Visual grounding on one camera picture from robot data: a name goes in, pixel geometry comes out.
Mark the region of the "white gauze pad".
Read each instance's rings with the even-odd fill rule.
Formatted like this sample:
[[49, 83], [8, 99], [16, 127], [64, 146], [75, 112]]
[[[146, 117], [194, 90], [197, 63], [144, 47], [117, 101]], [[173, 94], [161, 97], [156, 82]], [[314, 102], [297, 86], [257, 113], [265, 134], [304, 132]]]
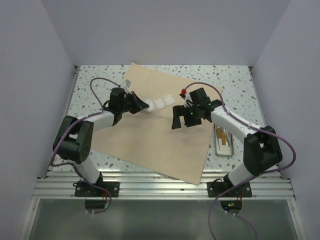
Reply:
[[153, 101], [146, 99], [145, 103], [148, 105], [148, 108], [145, 109], [148, 113], [156, 110], [156, 107], [155, 107], [155, 104], [153, 103]]
[[166, 106], [171, 106], [175, 103], [175, 98], [173, 95], [168, 94], [168, 95], [163, 96], [163, 101]]
[[166, 107], [166, 104], [162, 98], [156, 99], [154, 101], [154, 104], [155, 104], [156, 108], [159, 110], [162, 110]]

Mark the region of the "brown bandage strip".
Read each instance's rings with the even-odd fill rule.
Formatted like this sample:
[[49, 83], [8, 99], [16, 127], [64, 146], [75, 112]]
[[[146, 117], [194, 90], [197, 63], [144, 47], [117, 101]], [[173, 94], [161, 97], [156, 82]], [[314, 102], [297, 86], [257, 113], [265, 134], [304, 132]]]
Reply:
[[222, 132], [222, 129], [221, 128], [217, 128], [216, 129], [216, 134], [217, 134], [217, 137], [219, 139], [222, 139], [223, 138], [223, 132]]
[[220, 138], [220, 141], [223, 146], [226, 145], [226, 134], [225, 133], [222, 133], [222, 138]]

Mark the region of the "steel instrument tray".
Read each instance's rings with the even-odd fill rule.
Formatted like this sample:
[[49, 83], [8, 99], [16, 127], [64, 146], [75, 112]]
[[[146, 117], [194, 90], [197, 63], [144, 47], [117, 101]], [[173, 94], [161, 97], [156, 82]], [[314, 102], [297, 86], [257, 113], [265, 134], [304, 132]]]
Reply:
[[234, 155], [233, 135], [217, 124], [214, 125], [214, 145], [218, 157], [230, 158]]

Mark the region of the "steel surgical scissors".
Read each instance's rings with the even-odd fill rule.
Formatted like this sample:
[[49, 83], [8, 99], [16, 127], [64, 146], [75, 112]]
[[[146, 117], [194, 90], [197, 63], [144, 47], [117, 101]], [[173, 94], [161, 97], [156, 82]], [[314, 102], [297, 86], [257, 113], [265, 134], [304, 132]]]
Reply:
[[231, 134], [225, 128], [223, 129], [223, 132], [225, 134], [225, 145], [228, 148], [230, 148], [231, 147], [231, 141], [230, 141]]

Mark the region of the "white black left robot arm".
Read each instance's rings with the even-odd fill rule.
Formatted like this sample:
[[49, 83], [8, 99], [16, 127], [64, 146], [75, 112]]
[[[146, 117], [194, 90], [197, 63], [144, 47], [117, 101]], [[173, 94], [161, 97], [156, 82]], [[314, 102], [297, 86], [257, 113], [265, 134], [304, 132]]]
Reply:
[[90, 157], [93, 134], [115, 126], [124, 113], [137, 114], [150, 107], [127, 87], [115, 87], [101, 110], [82, 117], [67, 115], [63, 118], [52, 146], [50, 166], [71, 166], [85, 182], [92, 196], [103, 193], [102, 174]]

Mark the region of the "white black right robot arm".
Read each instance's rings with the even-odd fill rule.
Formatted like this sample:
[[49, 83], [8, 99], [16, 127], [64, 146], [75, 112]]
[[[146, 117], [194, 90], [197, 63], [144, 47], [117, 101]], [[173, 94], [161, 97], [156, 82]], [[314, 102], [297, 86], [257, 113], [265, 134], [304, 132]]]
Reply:
[[283, 156], [275, 130], [271, 126], [260, 127], [230, 111], [222, 99], [211, 100], [204, 88], [188, 92], [181, 90], [183, 105], [172, 108], [171, 128], [182, 125], [193, 127], [207, 120], [226, 129], [243, 144], [243, 163], [224, 176], [222, 189], [227, 196], [235, 196], [241, 186], [282, 161]]

